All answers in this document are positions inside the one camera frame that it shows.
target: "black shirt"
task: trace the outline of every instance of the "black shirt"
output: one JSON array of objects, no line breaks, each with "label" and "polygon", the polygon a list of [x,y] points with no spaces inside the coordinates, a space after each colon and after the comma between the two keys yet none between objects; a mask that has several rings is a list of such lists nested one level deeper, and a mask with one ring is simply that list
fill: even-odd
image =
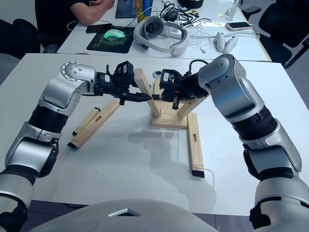
[{"label": "black shirt", "polygon": [[50,38],[55,37],[55,41],[62,44],[70,34],[67,24],[77,20],[70,7],[78,2],[89,6],[88,0],[36,0],[35,12],[39,33],[46,33]]}]

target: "white controller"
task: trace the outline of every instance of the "white controller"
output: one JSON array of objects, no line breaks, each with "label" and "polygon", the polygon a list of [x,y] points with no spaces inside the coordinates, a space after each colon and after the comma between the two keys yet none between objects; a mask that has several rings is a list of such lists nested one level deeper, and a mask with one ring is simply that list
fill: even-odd
[{"label": "white controller", "polygon": [[218,52],[230,53],[232,49],[236,46],[238,37],[233,37],[229,41],[225,42],[225,38],[221,32],[218,32],[216,38],[214,39],[214,45]]},{"label": "white controller", "polygon": [[232,49],[236,46],[237,41],[238,41],[238,37],[233,37],[232,39],[227,41],[225,43],[225,48],[224,48],[223,53],[230,53]]},{"label": "white controller", "polygon": [[221,32],[218,32],[216,38],[214,39],[215,46],[218,52],[223,52],[225,47],[225,39]]}]

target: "vr headset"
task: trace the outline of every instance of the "vr headset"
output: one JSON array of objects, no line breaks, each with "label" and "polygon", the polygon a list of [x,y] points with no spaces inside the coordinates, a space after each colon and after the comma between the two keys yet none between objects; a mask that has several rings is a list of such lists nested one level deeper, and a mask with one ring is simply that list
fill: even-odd
[{"label": "vr headset", "polygon": [[[149,41],[150,38],[154,38],[160,34],[167,36],[166,33],[170,30],[168,27],[173,27],[181,31],[182,34],[179,42],[166,48],[154,45]],[[133,38],[137,44],[142,45],[146,49],[151,47],[156,51],[171,53],[174,56],[184,53],[189,44],[189,36],[186,29],[172,22],[163,22],[158,16],[151,16],[141,21],[133,31]]]}]

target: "person's arm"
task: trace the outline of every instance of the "person's arm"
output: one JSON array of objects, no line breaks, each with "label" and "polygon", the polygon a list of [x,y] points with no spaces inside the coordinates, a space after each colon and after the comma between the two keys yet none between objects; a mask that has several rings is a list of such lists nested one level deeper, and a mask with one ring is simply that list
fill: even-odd
[{"label": "person's arm", "polygon": [[114,5],[115,0],[97,0],[95,3],[95,5],[87,6],[78,2],[73,4],[70,10],[83,25],[90,26]]}]

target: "wooden block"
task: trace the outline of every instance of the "wooden block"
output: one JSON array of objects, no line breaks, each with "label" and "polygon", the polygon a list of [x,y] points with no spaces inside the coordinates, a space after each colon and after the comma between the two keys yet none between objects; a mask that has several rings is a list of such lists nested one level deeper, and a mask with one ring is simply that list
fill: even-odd
[{"label": "wooden block", "polygon": [[151,126],[165,128],[187,128],[187,117],[179,118],[178,110],[172,109],[172,102],[158,101],[158,106],[161,109],[161,116],[153,115]]},{"label": "wooden block", "polygon": [[82,123],[73,131],[73,135],[77,135],[99,112],[100,109],[96,107],[90,111]]},{"label": "wooden block", "polygon": [[178,116],[180,118],[185,117],[188,113],[190,113],[195,107],[197,107],[202,101],[204,101],[207,97],[204,98],[195,98],[193,101],[189,102],[188,104],[183,105],[179,108]]},{"label": "wooden block", "polygon": [[[137,84],[137,86],[139,87],[140,91],[144,94],[147,94],[148,96],[153,95],[153,92],[149,86],[149,83],[147,81],[147,78],[143,72],[142,69],[135,69],[134,70],[134,81]],[[157,102],[155,102],[153,99],[150,99],[148,101],[148,104],[151,108],[151,111],[153,112],[153,114],[157,117],[160,116],[160,108],[157,105]]]},{"label": "wooden block", "polygon": [[156,80],[154,81],[154,94],[161,95],[164,90],[160,88],[160,80],[160,78],[156,78]]},{"label": "wooden block", "polygon": [[119,101],[111,101],[108,105],[97,113],[89,123],[68,143],[69,147],[77,150],[80,148],[102,125],[107,119],[119,108]]},{"label": "wooden block", "polygon": [[192,175],[204,178],[204,161],[199,138],[197,115],[195,113],[189,113],[187,120]]}]

